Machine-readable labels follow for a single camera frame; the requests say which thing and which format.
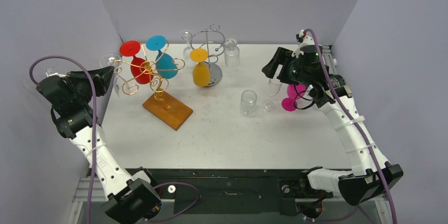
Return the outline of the red wine glass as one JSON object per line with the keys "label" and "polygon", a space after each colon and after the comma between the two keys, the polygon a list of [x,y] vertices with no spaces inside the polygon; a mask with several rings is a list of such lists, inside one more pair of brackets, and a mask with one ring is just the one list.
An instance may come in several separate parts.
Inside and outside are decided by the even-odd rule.
{"label": "red wine glass", "polygon": [[124,42],[119,48],[119,52],[124,57],[133,57],[130,65],[131,74],[138,84],[145,85],[150,83],[152,80],[152,75],[150,75],[147,71],[145,73],[143,72],[145,70],[143,66],[145,60],[137,57],[137,54],[140,52],[141,48],[142,46],[139,42],[132,40]]}

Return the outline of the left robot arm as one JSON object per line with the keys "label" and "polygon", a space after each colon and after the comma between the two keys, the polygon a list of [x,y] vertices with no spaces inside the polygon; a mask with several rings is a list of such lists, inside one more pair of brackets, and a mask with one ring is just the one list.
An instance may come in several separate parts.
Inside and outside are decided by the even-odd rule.
{"label": "left robot arm", "polygon": [[102,205],[105,214],[119,223],[137,223],[161,202],[158,184],[144,168],[131,175],[117,163],[89,105],[93,97],[105,95],[114,72],[113,66],[107,66],[88,72],[53,73],[36,89],[51,103],[51,118],[59,134],[91,164],[107,199]]}

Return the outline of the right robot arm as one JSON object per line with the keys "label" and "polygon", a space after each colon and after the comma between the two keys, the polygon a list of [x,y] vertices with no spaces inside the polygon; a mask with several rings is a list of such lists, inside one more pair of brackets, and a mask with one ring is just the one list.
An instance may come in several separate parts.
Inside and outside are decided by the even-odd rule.
{"label": "right robot arm", "polygon": [[310,97],[330,121],[349,158],[350,171],[322,167],[305,171],[306,177],[298,181],[303,195],[324,190],[340,194],[348,204],[356,206],[384,194],[403,177],[402,167],[391,164],[369,135],[343,76],[321,65],[314,45],[303,46],[298,53],[277,48],[262,73],[289,85],[311,86]]}

